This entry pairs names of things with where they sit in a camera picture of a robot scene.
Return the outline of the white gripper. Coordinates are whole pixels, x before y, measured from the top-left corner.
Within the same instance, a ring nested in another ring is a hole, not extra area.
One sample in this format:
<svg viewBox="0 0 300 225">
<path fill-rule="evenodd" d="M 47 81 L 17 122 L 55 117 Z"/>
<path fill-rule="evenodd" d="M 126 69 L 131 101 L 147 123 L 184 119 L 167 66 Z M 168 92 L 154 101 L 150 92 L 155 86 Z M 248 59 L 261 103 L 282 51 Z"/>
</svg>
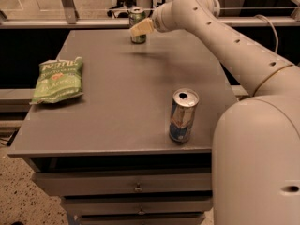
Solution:
<svg viewBox="0 0 300 225">
<path fill-rule="evenodd" d="M 143 19 L 139 23 L 133 25 L 129 31 L 133 37 L 137 37 L 150 34 L 155 29 L 159 32 L 169 32 L 175 29 L 175 22 L 172 15 L 172 3 L 165 3 L 160 7 L 155 8 L 152 14 L 152 20 L 150 18 Z"/>
</svg>

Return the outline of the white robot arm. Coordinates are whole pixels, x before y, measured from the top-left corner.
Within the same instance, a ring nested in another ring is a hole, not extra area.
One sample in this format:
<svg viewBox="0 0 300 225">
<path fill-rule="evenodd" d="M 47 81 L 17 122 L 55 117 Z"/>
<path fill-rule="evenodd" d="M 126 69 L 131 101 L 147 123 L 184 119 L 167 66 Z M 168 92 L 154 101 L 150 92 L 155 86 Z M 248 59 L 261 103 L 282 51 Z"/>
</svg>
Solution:
<svg viewBox="0 0 300 225">
<path fill-rule="evenodd" d="M 215 225 L 300 225 L 300 67 L 218 21 L 218 0 L 172 0 L 132 35 L 184 29 L 245 88 L 217 122 Z"/>
</svg>

